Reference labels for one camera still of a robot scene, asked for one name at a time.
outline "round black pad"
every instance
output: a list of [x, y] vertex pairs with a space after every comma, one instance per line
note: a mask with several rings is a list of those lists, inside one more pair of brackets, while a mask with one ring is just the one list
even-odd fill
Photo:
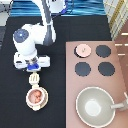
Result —
[[109, 62], [100, 63], [98, 66], [98, 70], [103, 76], [111, 76], [115, 72], [114, 66]]
[[75, 66], [75, 72], [79, 76], [87, 76], [89, 75], [91, 68], [86, 62], [79, 62]]
[[106, 45], [99, 45], [96, 48], [96, 54], [100, 57], [108, 57], [111, 54], [111, 49]]

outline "black table surface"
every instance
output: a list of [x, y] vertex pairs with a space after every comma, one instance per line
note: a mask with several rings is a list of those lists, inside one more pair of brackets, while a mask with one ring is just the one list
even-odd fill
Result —
[[41, 22], [41, 17], [9, 17], [7, 20], [0, 51], [0, 128], [66, 128], [65, 43], [111, 40], [107, 16], [55, 18], [56, 42], [49, 47], [36, 45], [39, 55], [51, 58], [51, 66], [39, 72], [39, 85], [49, 94], [48, 104], [35, 112], [25, 101], [27, 92], [32, 88], [30, 73], [13, 68], [16, 48], [12, 36], [24, 24], [38, 22]]

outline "pink tray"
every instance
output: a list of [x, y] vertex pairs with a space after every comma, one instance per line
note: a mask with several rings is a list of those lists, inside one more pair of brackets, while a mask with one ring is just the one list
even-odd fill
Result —
[[[79, 58], [74, 54], [74, 49], [79, 44], [87, 44], [91, 48], [91, 54], [87, 58]], [[98, 45], [107, 45], [111, 48], [111, 55], [101, 58], [96, 54]], [[103, 76], [98, 71], [101, 62], [110, 62], [115, 67], [112, 76]], [[87, 62], [91, 67], [88, 76], [80, 77], [75, 73], [75, 65], [78, 62]], [[81, 121], [76, 112], [76, 98], [81, 90], [89, 86], [97, 86], [106, 90], [119, 103], [125, 99], [126, 87], [123, 80], [121, 66], [113, 41], [79, 41], [66, 43], [66, 128], [90, 128]], [[114, 120], [106, 128], [128, 128], [128, 111], [116, 111]]]

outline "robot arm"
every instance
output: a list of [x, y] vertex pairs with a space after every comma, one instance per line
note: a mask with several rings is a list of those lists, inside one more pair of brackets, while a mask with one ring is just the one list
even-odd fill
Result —
[[27, 67], [28, 62], [29, 66], [35, 63], [39, 67], [50, 66], [50, 58], [48, 58], [48, 56], [38, 58], [35, 44], [49, 46], [53, 44], [56, 39], [48, 3], [46, 0], [32, 0], [32, 2], [40, 9], [43, 26], [40, 24], [25, 24], [21, 29], [14, 32], [13, 41], [18, 51], [14, 55], [14, 65], [18, 69]]

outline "bowl rim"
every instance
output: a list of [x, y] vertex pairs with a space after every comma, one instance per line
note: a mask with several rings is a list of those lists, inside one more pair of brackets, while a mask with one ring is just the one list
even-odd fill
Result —
[[116, 111], [115, 109], [113, 109], [114, 111], [113, 111], [113, 115], [112, 115], [111, 119], [110, 119], [106, 124], [100, 125], [100, 126], [99, 126], [99, 125], [96, 126], [96, 125], [89, 124], [89, 123], [88, 123], [87, 121], [85, 121], [85, 120], [82, 118], [82, 116], [80, 115], [79, 110], [78, 110], [78, 106], [77, 106], [77, 104], [78, 104], [78, 99], [79, 99], [79, 97], [81, 96], [81, 94], [82, 94], [83, 92], [85, 92], [86, 90], [89, 90], [89, 89], [98, 89], [98, 90], [101, 90], [101, 91], [105, 92], [105, 93], [109, 96], [109, 98], [111, 99], [112, 103], [114, 104], [113, 98], [112, 98], [111, 95], [110, 95], [107, 91], [105, 91], [104, 89], [102, 89], [102, 88], [100, 88], [100, 87], [86, 87], [86, 88], [84, 88], [84, 89], [78, 94], [78, 96], [77, 96], [77, 98], [76, 98], [76, 111], [77, 111], [77, 114], [78, 114], [79, 118], [80, 118], [85, 124], [87, 124], [88, 126], [91, 126], [91, 127], [102, 128], [102, 127], [108, 126], [108, 125], [113, 121], [113, 119], [114, 119], [114, 117], [115, 117], [115, 111]]
[[[28, 97], [29, 97], [29, 94], [30, 94], [32, 91], [34, 91], [34, 90], [39, 90], [39, 91], [41, 91], [41, 93], [42, 93], [42, 99], [41, 99], [41, 101], [38, 102], [38, 103], [36, 103], [36, 104], [31, 103], [30, 100], [29, 100], [29, 98], [28, 98]], [[26, 102], [27, 102], [29, 105], [31, 105], [31, 106], [38, 106], [38, 105], [40, 105], [40, 104], [44, 101], [44, 98], [45, 98], [45, 93], [44, 93], [44, 90], [42, 90], [42, 88], [40, 88], [40, 87], [32, 88], [32, 89], [30, 89], [30, 90], [28, 91], [28, 93], [27, 93]]]

